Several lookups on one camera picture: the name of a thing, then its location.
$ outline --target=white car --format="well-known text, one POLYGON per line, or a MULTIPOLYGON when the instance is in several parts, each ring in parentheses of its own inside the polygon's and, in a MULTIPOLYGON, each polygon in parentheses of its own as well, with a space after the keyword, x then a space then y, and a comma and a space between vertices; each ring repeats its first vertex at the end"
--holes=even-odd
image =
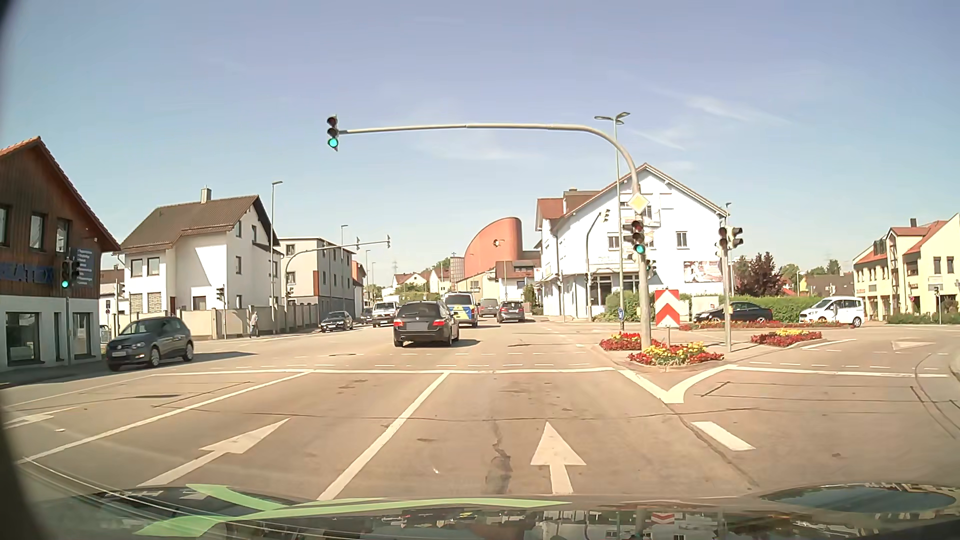
POLYGON ((865 318, 863 300, 855 296, 830 296, 800 312, 802 323, 830 321, 855 328, 862 325, 865 318))

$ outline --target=asphalt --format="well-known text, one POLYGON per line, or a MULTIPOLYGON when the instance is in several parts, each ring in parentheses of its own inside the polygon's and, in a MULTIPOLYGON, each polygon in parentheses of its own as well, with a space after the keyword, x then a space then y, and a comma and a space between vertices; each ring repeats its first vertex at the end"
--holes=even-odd
MULTIPOLYGON (((387 328, 200 343, 191 363, 0 390, 5 432, 25 470, 90 489, 545 494, 564 473, 583 495, 960 484, 956 330, 830 330, 668 372, 600 352, 609 325, 461 330, 450 348, 398 349, 387 328)), ((31 497, 53 496, 24 478, 31 497)))

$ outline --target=car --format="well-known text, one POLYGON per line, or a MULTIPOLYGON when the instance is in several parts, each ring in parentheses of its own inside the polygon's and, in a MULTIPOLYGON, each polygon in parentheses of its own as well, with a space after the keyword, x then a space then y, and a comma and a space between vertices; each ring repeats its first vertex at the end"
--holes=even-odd
POLYGON ((396 302, 377 302, 373 305, 372 322, 375 327, 393 323, 399 306, 396 302))
POLYGON ((480 316, 495 317, 500 312, 500 301, 495 298, 484 298, 480 300, 480 316))
MULTIPOLYGON (((733 307, 733 311, 731 312, 730 320, 732 321, 756 321, 762 323, 763 321, 774 320, 773 310, 767 307, 760 307, 750 302, 733 302, 731 306, 733 307)), ((696 322, 722 321, 724 319, 723 309, 724 307, 720 306, 708 311, 701 311, 694 316, 694 320, 696 322)))
POLYGON ((473 295, 468 292, 448 292, 444 294, 444 304, 453 312, 458 324, 469 324, 477 328, 477 308, 479 303, 473 302, 473 295))
POLYGON ((157 367, 164 360, 193 361, 193 335, 179 317, 151 317, 129 323, 107 344, 107 368, 157 367))
POLYGON ((517 301, 501 302, 496 313, 496 322, 517 321, 522 323, 526 320, 523 312, 523 303, 517 301))
POLYGON ((320 331, 353 330, 353 317, 346 311, 330 311, 320 322, 320 331))
POLYGON ((800 312, 800 322, 835 321, 859 328, 867 317, 863 300, 855 296, 829 296, 800 312))
POLYGON ((439 342, 449 347, 460 341, 460 325, 443 302, 408 302, 394 319, 394 347, 403 347, 405 341, 439 342))

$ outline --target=man walking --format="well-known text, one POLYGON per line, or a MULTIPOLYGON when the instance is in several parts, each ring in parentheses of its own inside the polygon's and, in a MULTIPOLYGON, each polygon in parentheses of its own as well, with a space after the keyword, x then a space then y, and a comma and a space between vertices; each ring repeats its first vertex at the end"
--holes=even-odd
POLYGON ((253 315, 250 316, 250 337, 260 336, 260 328, 256 325, 257 319, 259 319, 259 316, 256 314, 256 311, 254 311, 253 315))

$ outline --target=orange curved building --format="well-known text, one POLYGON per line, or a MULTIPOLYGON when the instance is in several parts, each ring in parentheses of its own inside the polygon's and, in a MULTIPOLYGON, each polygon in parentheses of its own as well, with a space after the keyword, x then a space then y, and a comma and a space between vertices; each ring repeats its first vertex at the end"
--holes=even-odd
POLYGON ((517 217, 502 217, 484 227, 464 252, 464 277, 493 268, 499 260, 519 260, 523 254, 523 231, 517 217))

